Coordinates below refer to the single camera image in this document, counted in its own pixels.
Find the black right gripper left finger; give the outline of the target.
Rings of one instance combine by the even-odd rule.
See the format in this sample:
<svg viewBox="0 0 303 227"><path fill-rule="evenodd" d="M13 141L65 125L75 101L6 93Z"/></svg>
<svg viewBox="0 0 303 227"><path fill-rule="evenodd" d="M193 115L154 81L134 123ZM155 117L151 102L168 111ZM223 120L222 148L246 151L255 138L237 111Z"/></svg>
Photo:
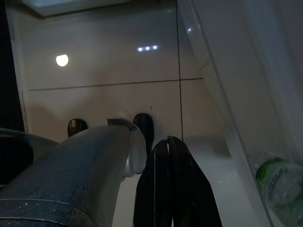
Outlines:
<svg viewBox="0 0 303 227"><path fill-rule="evenodd" d="M172 139L161 140L150 152L136 188L136 226L173 224Z"/></svg>

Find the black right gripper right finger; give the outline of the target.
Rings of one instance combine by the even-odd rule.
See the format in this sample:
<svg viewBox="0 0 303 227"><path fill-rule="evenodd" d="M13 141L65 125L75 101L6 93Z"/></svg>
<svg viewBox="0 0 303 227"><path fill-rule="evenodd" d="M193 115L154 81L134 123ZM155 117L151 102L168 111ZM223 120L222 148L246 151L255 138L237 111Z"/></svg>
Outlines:
<svg viewBox="0 0 303 227"><path fill-rule="evenodd" d="M175 227L221 227L211 185L187 145L168 137L173 171Z"/></svg>

